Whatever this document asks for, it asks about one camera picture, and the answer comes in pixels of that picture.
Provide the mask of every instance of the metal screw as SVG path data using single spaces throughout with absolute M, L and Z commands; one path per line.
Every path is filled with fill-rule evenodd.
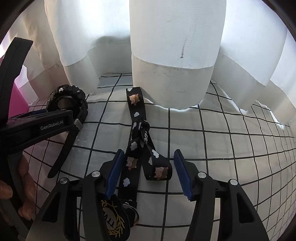
M 98 177 L 98 176 L 101 175 L 101 173 L 98 172 L 98 171 L 94 171 L 91 175 L 92 175 L 93 177 Z
M 63 178 L 60 179 L 59 182 L 60 182 L 60 184 L 65 184 L 65 183 L 67 183 L 67 181 L 68 181 L 68 179 L 63 177 Z
M 197 174 L 200 178 L 205 178 L 207 175 L 204 172 L 199 172 Z
M 238 184 L 238 182 L 235 179 L 231 179 L 230 184 L 233 185 L 233 186 L 236 186 Z

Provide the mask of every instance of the cartoon pig print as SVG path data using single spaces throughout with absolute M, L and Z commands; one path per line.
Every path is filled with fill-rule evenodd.
M 135 94 L 135 95 L 131 95 L 130 96 L 130 100 L 131 100 L 131 104 L 133 105 L 137 105 L 137 103 L 139 102 L 139 94 Z
M 135 159 L 133 157 L 128 157 L 126 161 L 127 161 L 126 167 L 128 167 L 129 170 L 131 170 L 132 168 L 137 168 L 138 159 Z
M 157 180 L 167 178 L 168 175 L 168 167 L 156 167 L 155 168 L 155 176 Z

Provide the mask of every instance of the metal ring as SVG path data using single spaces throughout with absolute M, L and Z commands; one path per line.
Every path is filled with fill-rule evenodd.
M 130 209 L 132 209 L 135 212 L 135 214 L 136 214 L 136 220 L 133 222 L 133 224 L 136 225 L 139 222 L 139 219 L 140 219 L 140 215 L 139 215 L 138 211 L 134 207 L 130 206 L 129 203 L 127 203 L 127 202 L 125 202 L 124 204 L 122 204 L 122 207 L 125 208 L 125 209 L 126 208 L 130 208 Z

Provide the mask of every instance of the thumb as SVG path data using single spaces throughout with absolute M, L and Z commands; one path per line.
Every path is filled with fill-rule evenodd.
M 7 200 L 12 197 L 12 189 L 5 182 L 0 180 L 0 199 Z

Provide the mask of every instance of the table surface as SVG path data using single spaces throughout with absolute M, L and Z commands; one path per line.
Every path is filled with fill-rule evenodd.
M 97 91 L 87 95 L 89 113 L 83 129 L 55 178 L 48 179 L 47 174 L 67 133 L 24 151 L 37 185 L 36 213 L 60 178 L 83 178 L 112 160 L 117 149 L 126 150 L 131 129 L 126 88 L 132 86 L 131 74 L 106 74 L 100 78 Z M 259 102 L 248 111 L 239 110 L 213 81 L 201 103 L 186 110 L 166 109 L 147 99 L 145 103 L 149 133 L 156 151 L 171 159 L 173 176 L 170 181 L 146 181 L 141 170 L 137 196 L 140 221 L 131 229 L 128 240 L 185 240 L 195 202 L 189 202 L 182 193 L 172 161 L 176 149 L 213 179 L 237 179 L 270 240 L 277 240 L 296 209 L 295 138 L 289 125 L 278 123 Z M 45 107 L 46 100 L 37 100 L 30 111 Z M 216 199 L 211 241 L 217 240 L 219 211 L 220 200 Z M 78 229 L 84 241 L 82 216 L 78 199 Z

